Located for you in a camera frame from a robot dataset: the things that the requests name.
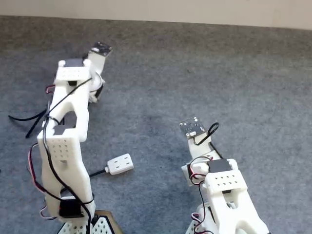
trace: black cable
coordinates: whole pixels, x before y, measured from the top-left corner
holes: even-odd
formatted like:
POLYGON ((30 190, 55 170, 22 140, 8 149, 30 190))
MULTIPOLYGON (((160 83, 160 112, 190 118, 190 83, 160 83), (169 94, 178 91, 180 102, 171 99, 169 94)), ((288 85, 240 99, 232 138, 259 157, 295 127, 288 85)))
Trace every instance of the black cable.
POLYGON ((84 81, 83 83, 77 85, 72 91, 70 91, 65 97, 63 97, 51 110, 49 110, 47 115, 49 115, 51 113, 51 111, 53 111, 62 101, 64 101, 68 96, 70 96, 74 91, 76 91, 77 88, 79 88, 80 86, 82 86, 85 83, 89 82, 90 80, 92 80, 92 78, 89 78, 86 81, 84 81))
POLYGON ((205 221, 205 218, 206 218, 206 209, 205 209, 204 197, 203 197, 203 194, 201 193, 201 189, 200 189, 200 185, 201 185, 203 182, 204 182, 204 180, 201 181, 201 182, 199 183, 198 189, 199 189, 199 194, 200 194, 201 202, 202 202, 202 204, 203 204, 204 218, 203 218, 203 220, 202 220, 201 222, 199 222, 199 223, 195 226, 195 228, 194 228, 194 233, 195 233, 195 234, 204 234, 204 233, 211 233, 211 234, 214 234, 212 231, 209 231, 209 230, 205 230, 205 231, 202 231, 202 232, 197 232, 197 231, 196 231, 196 228, 199 227, 199 226, 205 221))
POLYGON ((56 118, 52 116, 46 116, 46 117, 50 118, 51 120, 54 120, 58 125, 60 124, 60 122, 56 118))
POLYGON ((41 115, 44 115, 44 113, 46 113, 46 109, 41 111, 39 114, 36 114, 35 116, 32 116, 32 117, 29 117, 29 118, 16 118, 16 117, 13 117, 13 116, 9 116, 9 118, 13 119, 13 120, 17 120, 17 121, 30 121, 32 119, 35 119, 35 118, 38 118, 39 116, 41 115))
POLYGON ((99 175, 99 174, 102 174, 102 173, 104 173, 104 172, 106 172, 105 169, 100 170, 100 171, 97 171, 97 172, 94 172, 94 173, 92 173, 92 174, 89 174, 89 177, 92 178, 92 177, 95 177, 95 176, 97 176, 97 175, 99 175))
POLYGON ((41 111, 39 114, 36 114, 35 116, 29 117, 29 118, 16 118, 13 116, 9 116, 10 119, 16 120, 16 121, 30 121, 33 119, 36 119, 36 121, 34 122, 34 124, 31 126, 31 128, 29 129, 29 131, 27 132, 25 138, 29 138, 30 134, 32 133, 32 131, 34 130, 34 128, 36 127, 36 125, 38 124, 38 122, 40 121, 40 119, 44 116, 44 114, 46 113, 46 109, 41 111))
POLYGON ((201 145, 205 140, 207 140, 218 129, 218 127, 219 127, 218 122, 215 122, 213 125, 211 125, 208 132, 207 132, 207 135, 199 143, 196 143, 195 137, 193 137, 194 144, 195 145, 201 145))
POLYGON ((213 142, 212 141, 210 141, 209 143, 209 146, 214 150, 214 151, 216 151, 216 153, 219 155, 219 157, 221 158, 221 159, 223 159, 224 157, 222 156, 222 154, 220 154, 220 152, 216 149, 216 147, 213 145, 213 142))
POLYGON ((86 234, 90 234, 90 225, 91 225, 91 214, 88 210, 88 208, 86 207, 86 205, 81 201, 81 199, 77 196, 77 194, 72 190, 71 187, 69 187, 60 177, 59 175, 57 174, 57 172, 55 171, 54 169, 54 166, 53 166, 53 162, 52 162, 52 158, 51 158, 51 154, 50 154, 50 150, 49 150, 49 147, 47 145, 47 139, 46 139, 46 129, 47 129, 47 125, 48 125, 48 122, 49 122, 49 114, 51 113, 51 111, 53 111, 60 103, 62 103, 67 97, 69 97, 74 91, 76 91, 79 87, 81 87, 82 85, 84 85, 85 83, 87 83, 88 81, 90 81, 92 78, 89 78, 87 79, 86 81, 84 81, 83 83, 79 84, 78 86, 76 86, 72 91, 70 91, 64 98, 62 98, 53 108, 51 108, 49 110, 48 108, 48 112, 46 114, 46 118, 45 118, 45 123, 44 123, 44 126, 43 126, 43 145, 44 145, 44 148, 46 150, 46 153, 47 153, 47 156, 48 156, 48 162, 49 162, 49 166, 50 166, 50 169, 53 173, 53 175, 55 176, 55 178, 59 181, 59 183, 64 187, 66 188, 74 197, 75 199, 77 199, 81 206, 83 207, 83 209, 86 211, 86 213, 88 214, 88 224, 87 224, 87 232, 86 234))

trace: robotic arm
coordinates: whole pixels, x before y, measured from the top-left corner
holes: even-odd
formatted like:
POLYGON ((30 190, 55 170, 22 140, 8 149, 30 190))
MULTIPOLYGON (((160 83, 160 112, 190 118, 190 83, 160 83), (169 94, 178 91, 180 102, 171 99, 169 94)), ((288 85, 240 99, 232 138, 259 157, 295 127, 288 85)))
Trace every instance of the robotic arm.
POLYGON ((97 102, 103 88, 105 59, 112 48, 97 42, 86 59, 58 63, 55 90, 47 109, 38 145, 42 158, 42 182, 51 216, 90 233, 95 213, 90 178, 81 157, 80 142, 87 139, 88 103, 97 102), (75 126, 59 125, 68 112, 77 116, 75 126), (72 196, 61 196, 61 189, 72 196))
POLYGON ((186 234, 270 234, 251 201, 237 162, 223 158, 211 142, 218 123, 206 131, 194 117, 181 122, 180 128, 193 158, 182 170, 188 184, 199 187, 203 202, 192 213, 186 234))

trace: power outlet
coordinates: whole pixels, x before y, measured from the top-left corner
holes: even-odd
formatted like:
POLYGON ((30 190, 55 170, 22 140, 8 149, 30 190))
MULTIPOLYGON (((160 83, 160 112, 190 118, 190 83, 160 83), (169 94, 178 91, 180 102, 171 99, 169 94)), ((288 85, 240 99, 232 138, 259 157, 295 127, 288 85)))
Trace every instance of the power outlet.
POLYGON ((133 167, 134 166, 130 154, 125 154, 109 160, 107 162, 105 171, 109 172, 111 175, 116 175, 131 170, 133 167))

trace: white wall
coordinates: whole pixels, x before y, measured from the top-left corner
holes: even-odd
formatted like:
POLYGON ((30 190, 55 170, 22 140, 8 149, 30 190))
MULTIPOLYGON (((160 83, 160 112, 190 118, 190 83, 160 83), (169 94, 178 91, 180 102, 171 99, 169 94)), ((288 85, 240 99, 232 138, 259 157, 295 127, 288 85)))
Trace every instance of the white wall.
POLYGON ((0 0, 0 15, 312 29, 312 0, 0 0))

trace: gray carpet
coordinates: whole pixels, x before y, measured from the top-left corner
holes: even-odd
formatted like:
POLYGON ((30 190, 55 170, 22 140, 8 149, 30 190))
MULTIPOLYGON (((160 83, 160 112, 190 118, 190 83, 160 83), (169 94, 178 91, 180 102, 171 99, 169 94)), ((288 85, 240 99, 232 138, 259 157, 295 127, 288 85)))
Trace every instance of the gray carpet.
MULTIPOLYGON (((188 23, 0 17, 0 233, 54 234, 26 170, 28 117, 47 103, 57 62, 101 40, 114 49, 81 144, 89 172, 130 153, 135 169, 92 179, 98 209, 126 234, 183 234, 200 204, 180 167, 179 121, 220 122, 213 141, 235 158, 273 234, 312 228, 312 32, 188 23)), ((40 174, 39 153, 34 153, 40 174)))

